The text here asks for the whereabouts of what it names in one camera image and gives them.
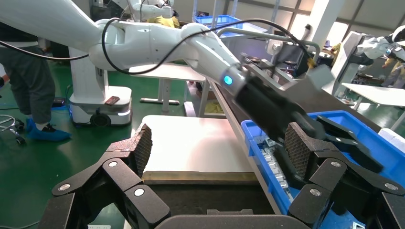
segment blue storage bin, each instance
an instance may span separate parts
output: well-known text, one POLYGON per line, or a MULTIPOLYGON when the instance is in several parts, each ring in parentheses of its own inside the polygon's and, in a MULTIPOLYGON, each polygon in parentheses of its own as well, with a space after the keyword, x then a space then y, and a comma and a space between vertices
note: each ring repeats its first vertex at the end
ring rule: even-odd
MULTIPOLYGON (((316 119, 318 115, 322 115, 352 130, 361 143, 370 149, 371 155, 384 166, 384 169, 380 174, 394 180, 402 186, 405 186, 405 177, 402 176, 402 174, 405 174, 405 166, 403 166, 405 165, 405 154, 379 136, 375 131, 366 126, 356 117, 346 111, 326 111, 310 113, 308 115, 313 119, 316 119)), ((254 161, 268 186, 268 191, 273 196, 281 213, 287 214, 288 207, 291 203, 284 190, 279 185, 273 172, 267 165, 257 142, 254 140, 255 137, 264 136, 266 134, 251 120, 243 121, 241 127, 245 133, 245 143, 249 148, 249 156, 254 158, 254 161)), ((290 188, 290 192, 292 196, 295 197, 299 190, 290 188)), ((356 219, 350 213, 346 213, 343 216, 337 216, 334 212, 330 211, 321 228, 350 228, 353 221, 356 221, 356 219)))
MULTIPOLYGON (((212 16, 195 17, 195 20, 196 20, 196 23, 203 24, 203 25, 207 26, 208 28, 210 28, 211 24, 213 22, 213 17, 212 16)), ((234 18, 229 15, 219 15, 216 26, 218 27, 218 26, 226 25, 226 24, 229 24, 232 22, 237 22, 237 21, 240 21, 240 20, 238 18, 234 18)), ((236 24, 236 25, 232 25, 230 27, 242 29, 243 24, 236 24)))

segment metal rail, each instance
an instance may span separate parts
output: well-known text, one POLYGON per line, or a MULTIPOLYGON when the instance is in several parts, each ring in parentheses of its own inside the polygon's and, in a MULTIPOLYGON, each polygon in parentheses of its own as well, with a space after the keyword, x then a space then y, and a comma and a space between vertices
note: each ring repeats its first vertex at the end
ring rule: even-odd
MULTIPOLYGON (((242 30, 242 29, 231 28, 231 27, 223 28, 223 29, 219 30, 216 33, 216 35, 218 37, 221 37, 221 35, 226 33, 226 32, 233 32, 233 33, 237 33, 237 34, 243 34, 243 35, 248 35, 248 36, 253 36, 253 37, 261 37, 261 38, 278 40, 278 41, 283 41, 283 42, 294 42, 289 37, 283 37, 283 36, 278 36, 278 35, 274 35, 274 34, 268 34, 268 33, 264 33, 264 32, 254 32, 254 31, 242 30)), ((314 61, 316 62, 318 60, 319 53, 320 53, 319 45, 317 45, 315 42, 309 42, 309 41, 302 41, 302 44, 312 46, 312 47, 315 48, 314 61)))

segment blue shoe cover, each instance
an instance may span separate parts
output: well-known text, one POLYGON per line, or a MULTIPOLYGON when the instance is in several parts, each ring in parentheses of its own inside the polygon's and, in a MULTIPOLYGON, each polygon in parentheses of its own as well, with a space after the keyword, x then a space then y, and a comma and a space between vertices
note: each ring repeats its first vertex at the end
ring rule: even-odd
POLYGON ((61 130, 56 130, 55 132, 45 132, 38 130, 36 126, 33 126, 32 130, 27 136, 35 140, 58 142, 70 138, 71 134, 61 130))

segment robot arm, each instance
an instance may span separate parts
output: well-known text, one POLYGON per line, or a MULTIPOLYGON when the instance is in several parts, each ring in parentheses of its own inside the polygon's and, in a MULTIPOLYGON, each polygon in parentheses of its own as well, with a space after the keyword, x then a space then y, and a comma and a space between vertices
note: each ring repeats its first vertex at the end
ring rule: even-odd
POLYGON ((370 38, 357 46, 371 60, 382 55, 393 55, 396 59, 405 62, 405 51, 397 42, 405 41, 405 25, 398 27, 394 33, 386 37, 370 38))
POLYGON ((173 5, 173 0, 168 3, 166 0, 113 0, 117 5, 119 5, 124 10, 128 6, 128 2, 131 5, 131 12, 133 13, 134 19, 141 21, 143 19, 155 18, 162 16, 164 18, 171 18, 173 16, 173 10, 171 6, 173 5))
MULTIPOLYGON (((88 52, 96 67, 114 70, 106 60, 101 45, 102 30, 108 20, 92 22, 70 0, 3 0, 0 21, 88 52)), ((181 40, 207 30, 206 26, 197 23, 175 29, 152 23, 115 22, 107 29, 106 51, 111 61, 121 69, 159 63, 181 40)), ((233 95, 234 102, 271 138, 284 138, 286 127, 291 122, 304 123, 305 129, 314 133, 310 134, 312 137, 316 137, 316 133, 322 135, 322 130, 314 130, 314 121, 300 106, 243 67, 215 33, 207 32, 187 39, 166 61, 178 59, 184 59, 195 71, 224 87, 233 95)), ((319 69, 321 78, 333 78, 328 70, 319 69)))

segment metal rod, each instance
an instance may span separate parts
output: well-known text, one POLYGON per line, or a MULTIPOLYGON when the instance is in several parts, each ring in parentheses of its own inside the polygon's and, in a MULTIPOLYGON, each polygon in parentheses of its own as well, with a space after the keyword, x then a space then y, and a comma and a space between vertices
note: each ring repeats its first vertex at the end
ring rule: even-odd
MULTIPOLYGON (((253 36, 253 37, 267 38, 267 39, 278 40, 278 41, 283 41, 283 42, 293 42, 293 40, 289 37, 277 36, 274 34, 269 34, 269 33, 264 33, 264 32, 247 31, 247 30, 242 30, 242 29, 238 29, 238 28, 223 28, 217 32, 217 36, 221 37, 221 35, 226 32, 233 32, 233 33, 249 35, 249 36, 253 36)), ((318 56, 320 53, 320 47, 315 42, 309 42, 309 41, 301 41, 301 42, 304 45, 312 46, 315 48, 316 51, 315 51, 314 61, 316 62, 318 60, 318 56)))
MULTIPOLYGON (((280 6, 280 0, 276 0, 276 4, 274 5, 274 8, 273 8, 273 14, 271 15, 272 22, 276 22, 277 11, 278 11, 279 6, 280 6)), ((273 26, 270 26, 270 28, 268 28, 267 33, 273 33, 273 26)))
POLYGON ((192 22, 195 22, 195 14, 197 13, 198 0, 194 0, 194 5, 192 6, 192 22))
POLYGON ((214 2, 214 11, 213 11, 213 21, 211 22, 211 28, 215 28, 217 21, 218 21, 218 8, 219 7, 219 2, 218 0, 215 0, 214 2))
POLYGON ((238 7, 238 0, 234 0, 234 3, 232 5, 232 14, 231 14, 232 17, 235 17, 237 7, 238 7))
POLYGON ((225 4, 224 4, 224 11, 222 12, 223 15, 227 15, 228 14, 228 8, 229 8, 229 2, 231 0, 225 0, 225 4))

